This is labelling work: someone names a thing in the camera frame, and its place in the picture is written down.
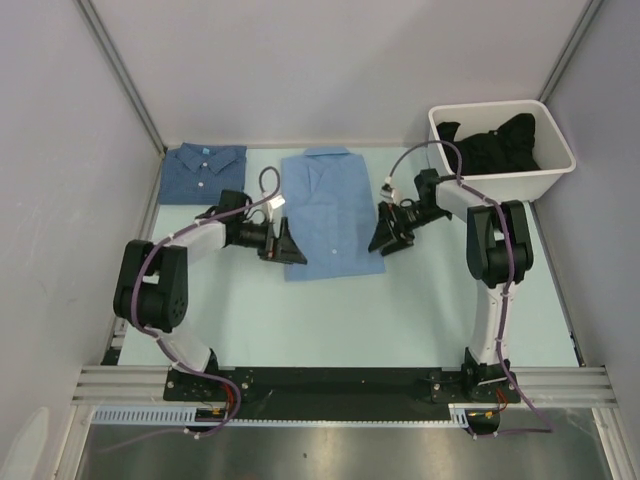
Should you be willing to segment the light blue long sleeve shirt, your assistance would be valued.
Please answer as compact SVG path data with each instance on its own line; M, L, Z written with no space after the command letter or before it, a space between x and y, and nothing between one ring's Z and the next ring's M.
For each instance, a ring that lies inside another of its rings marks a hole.
M288 282L383 274L368 251L377 224L364 158L345 147L312 147L281 161L291 236L307 259L285 268Z

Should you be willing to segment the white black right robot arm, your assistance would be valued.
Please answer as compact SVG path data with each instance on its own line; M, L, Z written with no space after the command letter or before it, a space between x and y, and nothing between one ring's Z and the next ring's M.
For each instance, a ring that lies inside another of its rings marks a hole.
M532 268L534 253L522 202L500 203L454 176L423 169L415 177L415 200L400 200L385 182L368 250L383 256L413 246L417 229L441 218L466 225L465 258L478 293L475 324L459 371L430 381L435 402L518 403L517 380L507 353L511 304Z

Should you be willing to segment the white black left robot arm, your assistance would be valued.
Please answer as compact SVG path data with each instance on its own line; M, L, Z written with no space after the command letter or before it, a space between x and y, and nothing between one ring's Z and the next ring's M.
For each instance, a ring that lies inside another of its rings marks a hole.
M259 259L281 264L307 263L282 217L274 227L274 212L283 207L279 193L264 194L256 203L243 193L222 192L218 204L191 224L153 243L127 243L116 284L113 310L118 318L151 338L175 370L188 374L186 387L197 398L214 397L221 385L234 384L219 373L211 347L186 324L189 267L228 246L256 251Z

